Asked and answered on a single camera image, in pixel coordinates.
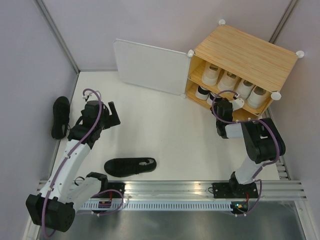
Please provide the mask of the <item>black and white sneaker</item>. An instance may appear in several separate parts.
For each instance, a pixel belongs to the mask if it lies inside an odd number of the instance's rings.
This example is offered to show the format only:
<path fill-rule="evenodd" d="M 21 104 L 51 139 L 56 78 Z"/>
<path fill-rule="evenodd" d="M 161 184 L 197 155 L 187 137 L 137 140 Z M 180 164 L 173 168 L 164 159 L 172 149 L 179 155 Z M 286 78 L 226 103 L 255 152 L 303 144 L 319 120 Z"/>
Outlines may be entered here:
<path fill-rule="evenodd" d="M 210 92 L 209 95 L 208 95 L 208 97 L 207 97 L 207 99 L 206 99 L 206 103 L 207 103 L 208 105 L 212 106 L 213 102 L 218 102 L 218 101 L 220 101 L 221 99 L 222 99 L 221 96 L 219 96 L 219 95 L 216 96 L 215 93 Z"/>

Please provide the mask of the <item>white leather sneaker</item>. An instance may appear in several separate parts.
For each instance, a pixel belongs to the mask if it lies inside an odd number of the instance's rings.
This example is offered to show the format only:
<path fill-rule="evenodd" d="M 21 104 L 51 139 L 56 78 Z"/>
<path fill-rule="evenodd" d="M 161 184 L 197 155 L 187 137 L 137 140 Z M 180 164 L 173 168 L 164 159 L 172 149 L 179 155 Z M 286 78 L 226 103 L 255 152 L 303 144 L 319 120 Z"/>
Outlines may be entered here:
<path fill-rule="evenodd" d="M 269 96 L 269 91 L 266 91 L 259 86 L 255 86 L 247 98 L 247 105 L 253 109 L 258 109 L 263 105 Z"/>
<path fill-rule="evenodd" d="M 242 79 L 237 85 L 237 88 L 235 91 L 237 92 L 240 98 L 246 100 L 250 96 L 254 87 L 255 85 L 253 83 L 245 79 Z"/>

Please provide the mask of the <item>beige lace sneaker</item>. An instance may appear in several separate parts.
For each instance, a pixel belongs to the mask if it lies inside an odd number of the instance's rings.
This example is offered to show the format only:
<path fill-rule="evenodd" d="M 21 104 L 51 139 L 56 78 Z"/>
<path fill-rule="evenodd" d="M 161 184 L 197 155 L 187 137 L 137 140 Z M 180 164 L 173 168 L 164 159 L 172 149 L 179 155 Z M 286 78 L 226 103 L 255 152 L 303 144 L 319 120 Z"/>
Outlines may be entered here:
<path fill-rule="evenodd" d="M 220 67 L 210 62 L 206 62 L 201 81 L 207 86 L 214 86 L 217 84 L 220 72 Z"/>

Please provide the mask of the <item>black canvas sneaker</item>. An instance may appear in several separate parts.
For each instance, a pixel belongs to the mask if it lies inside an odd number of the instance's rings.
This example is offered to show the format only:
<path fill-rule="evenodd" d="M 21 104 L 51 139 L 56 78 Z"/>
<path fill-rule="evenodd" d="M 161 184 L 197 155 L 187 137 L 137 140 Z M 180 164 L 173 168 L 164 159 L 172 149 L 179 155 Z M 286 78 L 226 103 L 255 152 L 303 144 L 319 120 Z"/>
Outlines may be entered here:
<path fill-rule="evenodd" d="M 151 157 L 114 158 L 104 164 L 105 172 L 116 178 L 150 173 L 156 167 L 157 162 Z"/>
<path fill-rule="evenodd" d="M 53 126 L 51 136 L 55 140 L 61 140 L 67 135 L 70 121 L 70 102 L 67 97 L 58 97 L 52 107 Z"/>

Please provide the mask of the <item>white translucent cabinet door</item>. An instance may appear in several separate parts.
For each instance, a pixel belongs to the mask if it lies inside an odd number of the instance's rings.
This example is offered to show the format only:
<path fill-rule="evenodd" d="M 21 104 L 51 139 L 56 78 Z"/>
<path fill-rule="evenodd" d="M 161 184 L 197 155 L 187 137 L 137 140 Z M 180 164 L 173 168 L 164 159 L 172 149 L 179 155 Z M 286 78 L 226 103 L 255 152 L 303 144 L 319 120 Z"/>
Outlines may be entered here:
<path fill-rule="evenodd" d="M 123 82 L 178 96 L 185 93 L 192 49 L 185 53 L 123 39 L 116 39 L 113 49 Z"/>

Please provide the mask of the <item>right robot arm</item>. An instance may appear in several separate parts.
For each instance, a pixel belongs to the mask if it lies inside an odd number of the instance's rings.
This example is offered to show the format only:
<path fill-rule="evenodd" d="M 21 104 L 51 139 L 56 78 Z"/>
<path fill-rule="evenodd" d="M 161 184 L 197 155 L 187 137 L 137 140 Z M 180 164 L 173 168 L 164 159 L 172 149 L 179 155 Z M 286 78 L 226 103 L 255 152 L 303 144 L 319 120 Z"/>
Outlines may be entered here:
<path fill-rule="evenodd" d="M 257 199 L 255 179 L 263 167 L 274 164 L 286 152 L 286 145 L 273 120 L 269 117 L 240 121 L 233 120 L 233 104 L 218 97 L 211 111 L 216 119 L 216 130 L 223 139 L 243 138 L 247 157 L 240 168 L 232 172 L 227 183 L 212 184 L 215 199 Z"/>

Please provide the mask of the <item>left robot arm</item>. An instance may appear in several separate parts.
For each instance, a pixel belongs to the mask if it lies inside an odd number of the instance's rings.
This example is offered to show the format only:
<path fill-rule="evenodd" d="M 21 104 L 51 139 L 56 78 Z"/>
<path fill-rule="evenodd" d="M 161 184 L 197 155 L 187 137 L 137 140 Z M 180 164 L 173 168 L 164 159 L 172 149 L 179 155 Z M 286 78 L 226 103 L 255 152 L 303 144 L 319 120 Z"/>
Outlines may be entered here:
<path fill-rule="evenodd" d="M 102 173 L 90 172 L 78 186 L 72 188 L 72 184 L 102 131 L 120 123 L 113 102 L 105 105 L 90 100 L 85 104 L 81 116 L 69 131 L 57 169 L 38 194 L 30 194 L 26 199 L 28 213 L 35 225 L 66 232 L 85 202 L 95 195 L 98 198 L 108 195 L 108 177 Z"/>

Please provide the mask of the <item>wooden shoe cabinet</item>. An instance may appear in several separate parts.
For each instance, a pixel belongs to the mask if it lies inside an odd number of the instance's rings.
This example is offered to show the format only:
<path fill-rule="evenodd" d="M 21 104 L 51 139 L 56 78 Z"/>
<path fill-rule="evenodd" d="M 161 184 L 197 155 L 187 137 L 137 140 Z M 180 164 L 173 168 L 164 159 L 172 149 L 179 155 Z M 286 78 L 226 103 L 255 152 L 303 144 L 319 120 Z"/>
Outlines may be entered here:
<path fill-rule="evenodd" d="M 194 50 L 191 58 L 185 87 L 186 96 L 209 109 L 206 100 L 196 98 L 198 86 L 202 86 L 223 98 L 232 100 L 231 92 L 219 91 L 218 83 L 225 71 L 239 76 L 233 91 L 242 79 L 270 92 L 260 108 L 248 106 L 247 99 L 243 108 L 233 112 L 234 120 L 257 119 L 268 109 L 273 101 L 281 99 L 280 91 L 298 59 L 303 58 L 302 50 L 292 52 L 258 37 L 245 33 L 226 24 L 220 19 L 216 29 Z M 208 86 L 202 82 L 206 62 L 221 68 L 216 85 Z"/>

